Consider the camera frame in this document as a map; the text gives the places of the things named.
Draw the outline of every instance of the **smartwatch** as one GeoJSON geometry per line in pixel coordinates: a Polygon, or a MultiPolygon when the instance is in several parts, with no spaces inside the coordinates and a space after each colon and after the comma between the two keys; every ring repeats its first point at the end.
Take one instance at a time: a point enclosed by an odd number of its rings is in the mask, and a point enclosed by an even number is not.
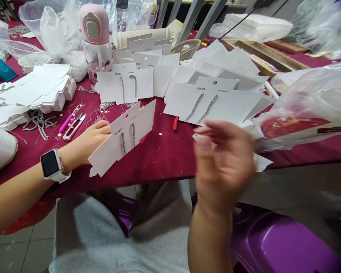
{"type": "Polygon", "coordinates": [[[42,169],[45,179],[62,183],[71,177],[72,171],[63,174],[63,164],[58,149],[53,149],[41,156],[42,169]]]}

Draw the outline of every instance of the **stack of cards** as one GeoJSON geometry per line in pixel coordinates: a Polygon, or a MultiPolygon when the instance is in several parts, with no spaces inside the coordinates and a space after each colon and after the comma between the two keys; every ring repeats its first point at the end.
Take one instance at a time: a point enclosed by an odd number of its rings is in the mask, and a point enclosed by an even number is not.
{"type": "Polygon", "coordinates": [[[179,67],[180,54],[171,54],[168,40],[156,41],[151,34],[128,38],[128,47],[113,51],[113,71],[98,72],[96,91],[101,102],[138,102],[164,97],[169,81],[179,67]]]}
{"type": "Polygon", "coordinates": [[[61,111],[66,100],[72,100],[76,83],[70,77],[71,67],[61,64],[36,66],[33,72],[14,84],[0,84],[0,128],[12,130],[27,122],[29,109],[42,112],[61,111]]]}
{"type": "Polygon", "coordinates": [[[166,88],[164,113],[203,125],[222,119],[241,125],[275,102],[263,94],[268,77],[239,48],[230,52],[218,41],[181,61],[166,88]]]}

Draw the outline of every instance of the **maroon tablecloth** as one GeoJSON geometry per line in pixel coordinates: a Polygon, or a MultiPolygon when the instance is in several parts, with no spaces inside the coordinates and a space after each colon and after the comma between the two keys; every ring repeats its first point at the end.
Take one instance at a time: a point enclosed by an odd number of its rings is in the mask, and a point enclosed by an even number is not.
{"type": "MultiPolygon", "coordinates": [[[[10,26],[12,27],[15,24],[17,22],[12,22],[10,26]]],[[[17,38],[16,40],[28,42],[42,48],[36,38],[17,38]]],[[[293,55],[292,57],[311,67],[329,63],[326,58],[312,59],[302,54],[293,55]]],[[[23,76],[21,67],[13,57],[7,63],[19,75],[13,82],[23,76]]],[[[90,89],[88,77],[78,85],[90,89]]],[[[141,103],[145,105],[151,100],[153,99],[144,99],[141,103]]],[[[174,117],[162,113],[165,107],[163,99],[157,98],[156,100],[153,130],[141,141],[136,149],[133,149],[123,159],[115,163],[102,178],[99,176],[90,178],[90,166],[81,166],[72,173],[69,181],[61,185],[54,185],[47,194],[62,197],[99,188],[124,187],[133,184],[194,177],[196,168],[192,135],[195,126],[179,122],[177,132],[173,132],[174,117]]],[[[66,144],[63,139],[56,139],[55,137],[70,111],[80,102],[84,104],[81,111],[86,112],[87,117],[75,135],[75,137],[78,137],[80,132],[90,126],[96,119],[95,108],[98,108],[100,104],[98,94],[76,91],[73,100],[65,103],[62,112],[47,114],[48,117],[56,115],[54,121],[57,121],[55,127],[45,130],[49,136],[47,142],[43,140],[37,130],[23,131],[23,125],[12,131],[18,138],[19,150],[15,159],[0,171],[0,184],[38,163],[43,153],[66,144]]],[[[104,114],[109,122],[113,122],[127,109],[124,105],[115,105],[109,113],[104,114]]],[[[341,136],[335,136],[318,143],[298,145],[291,151],[264,153],[263,156],[274,161],[269,166],[270,168],[341,161],[341,136]]]]}

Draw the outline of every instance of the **plastic bottle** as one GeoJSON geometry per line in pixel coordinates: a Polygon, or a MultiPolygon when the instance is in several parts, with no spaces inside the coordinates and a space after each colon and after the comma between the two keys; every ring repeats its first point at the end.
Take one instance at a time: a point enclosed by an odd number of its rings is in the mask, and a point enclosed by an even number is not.
{"type": "Polygon", "coordinates": [[[80,9],[80,21],[88,75],[94,88],[97,72],[110,71],[113,67],[109,17],[103,6],[85,4],[80,9]]]}

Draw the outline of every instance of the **watch strap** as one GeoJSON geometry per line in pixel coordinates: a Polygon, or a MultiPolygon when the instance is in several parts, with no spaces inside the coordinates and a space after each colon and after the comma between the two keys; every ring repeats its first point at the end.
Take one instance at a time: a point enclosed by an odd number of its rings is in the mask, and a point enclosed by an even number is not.
{"type": "Polygon", "coordinates": [[[67,179],[69,179],[71,177],[72,171],[70,171],[67,174],[63,174],[63,173],[57,173],[56,175],[53,175],[50,179],[52,179],[53,181],[62,183],[64,181],[66,181],[67,179]]]}

